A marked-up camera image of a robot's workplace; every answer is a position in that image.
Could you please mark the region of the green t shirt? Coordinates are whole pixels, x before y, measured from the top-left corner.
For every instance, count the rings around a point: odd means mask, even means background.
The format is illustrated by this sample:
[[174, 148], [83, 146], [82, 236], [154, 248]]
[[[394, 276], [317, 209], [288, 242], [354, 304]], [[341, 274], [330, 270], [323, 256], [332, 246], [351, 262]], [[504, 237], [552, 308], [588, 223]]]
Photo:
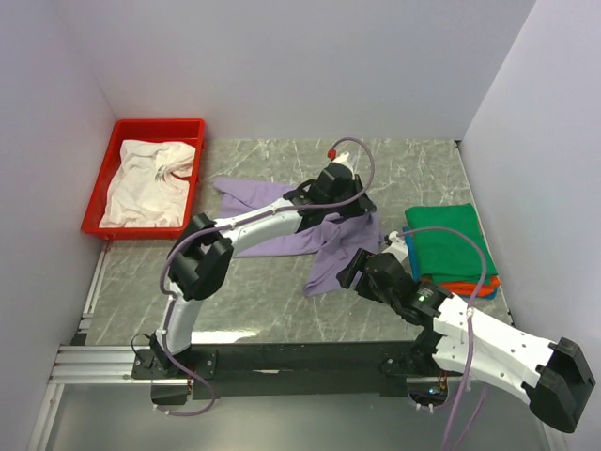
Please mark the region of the green t shirt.
[[456, 282], [475, 284], [482, 269], [478, 251], [485, 256], [485, 283], [490, 284], [498, 275], [471, 203], [416, 206], [407, 209], [405, 215], [411, 229], [430, 226], [449, 229], [420, 232], [412, 236], [421, 275], [439, 285]]

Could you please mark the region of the orange t shirt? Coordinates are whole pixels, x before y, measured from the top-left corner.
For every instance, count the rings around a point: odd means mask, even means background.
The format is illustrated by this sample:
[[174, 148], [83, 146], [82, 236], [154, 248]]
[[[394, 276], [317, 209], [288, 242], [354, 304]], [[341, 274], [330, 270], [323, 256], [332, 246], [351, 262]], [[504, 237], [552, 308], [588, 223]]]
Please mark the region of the orange t shirt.
[[[471, 295], [473, 290], [476, 288], [476, 282], [444, 282], [441, 284], [446, 289], [462, 295]], [[490, 277], [480, 286], [477, 295], [479, 297], [490, 296], [493, 292], [501, 285], [501, 280], [498, 276]]]

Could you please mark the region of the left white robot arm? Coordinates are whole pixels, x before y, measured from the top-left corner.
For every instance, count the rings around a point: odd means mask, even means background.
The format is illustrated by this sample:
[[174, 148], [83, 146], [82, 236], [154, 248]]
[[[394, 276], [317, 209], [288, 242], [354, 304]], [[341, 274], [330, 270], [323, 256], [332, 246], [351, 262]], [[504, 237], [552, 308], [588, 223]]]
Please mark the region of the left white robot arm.
[[168, 302], [162, 325], [149, 339], [154, 366], [168, 378], [185, 371], [202, 302], [222, 286], [233, 257], [319, 226], [329, 215], [346, 221], [376, 210], [360, 176], [345, 163], [330, 163], [316, 179], [265, 207], [216, 221], [204, 213], [194, 216], [161, 272], [160, 290]]

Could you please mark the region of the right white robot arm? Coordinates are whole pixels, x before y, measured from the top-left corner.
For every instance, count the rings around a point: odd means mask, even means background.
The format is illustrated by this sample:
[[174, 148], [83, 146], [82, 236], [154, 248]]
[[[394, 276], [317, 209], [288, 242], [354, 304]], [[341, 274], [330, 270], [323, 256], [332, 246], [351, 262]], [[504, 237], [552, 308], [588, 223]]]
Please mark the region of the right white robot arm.
[[336, 276], [341, 288], [385, 303], [406, 322], [432, 334], [412, 352], [417, 371], [442, 369], [517, 397], [543, 423], [564, 433], [576, 430], [595, 387], [581, 347], [527, 334], [478, 310], [428, 281], [416, 282], [390, 252], [357, 251]]

